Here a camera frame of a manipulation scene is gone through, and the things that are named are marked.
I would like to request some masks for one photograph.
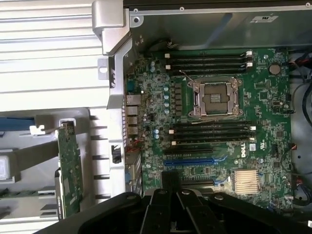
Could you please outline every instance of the chip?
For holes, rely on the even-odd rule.
[[[281,138],[283,136],[284,136],[283,131],[277,131],[276,132],[276,137]]]
[[[279,162],[274,162],[273,163],[274,168],[280,168],[280,163]]]

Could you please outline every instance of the circuit board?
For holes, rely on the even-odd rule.
[[[82,200],[82,170],[80,150],[76,142],[73,122],[64,122],[58,130],[58,150],[63,203],[63,217],[69,217],[80,211]]]
[[[175,170],[195,188],[291,209],[287,61],[286,49],[264,48],[141,56],[126,90],[141,94],[132,137],[141,140],[143,190]]]

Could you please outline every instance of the metal bracket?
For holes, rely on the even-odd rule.
[[[92,3],[92,29],[102,42],[104,55],[113,55],[130,37],[129,9],[122,0],[97,0]]]

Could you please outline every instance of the heatsink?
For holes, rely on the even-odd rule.
[[[235,193],[238,195],[257,194],[260,192],[259,173],[256,169],[234,171]]]

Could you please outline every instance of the mounting hole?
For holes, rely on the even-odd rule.
[[[101,73],[107,73],[108,69],[107,69],[107,67],[100,67],[98,69],[98,71],[101,72]]]
[[[139,22],[140,22],[140,18],[139,18],[139,17],[135,17],[135,18],[133,19],[133,22],[134,22],[134,23],[139,23]]]

